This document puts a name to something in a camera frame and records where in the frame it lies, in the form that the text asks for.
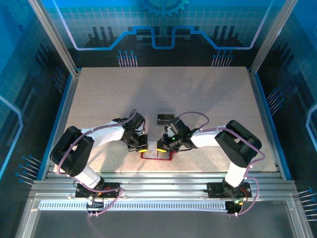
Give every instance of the work surface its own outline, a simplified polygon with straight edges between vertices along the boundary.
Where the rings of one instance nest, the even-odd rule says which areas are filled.
[[[114,118],[126,118],[132,109],[146,119],[150,140],[159,140],[163,126],[156,122],[160,112],[198,111],[210,118],[204,128],[217,127],[235,119],[257,136],[266,160],[253,171],[275,171],[259,109],[245,67],[132,67],[83,68],[70,109],[67,127],[90,128]],[[206,119],[184,115],[194,129]],[[174,155],[172,161],[140,158],[121,141],[110,142],[91,152],[89,166],[98,172],[204,171],[229,168],[230,160],[219,146],[203,147]]]

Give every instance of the enclosure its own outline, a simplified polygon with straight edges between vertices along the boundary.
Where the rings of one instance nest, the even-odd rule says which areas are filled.
[[[0,237],[316,236],[316,11],[313,0],[0,1]],[[240,122],[265,154],[245,180],[244,210],[255,205],[207,211],[233,201],[204,192],[229,169],[219,146],[153,160],[112,141],[88,165],[123,193],[90,218],[50,153],[68,127],[132,109],[154,143],[161,114]]]

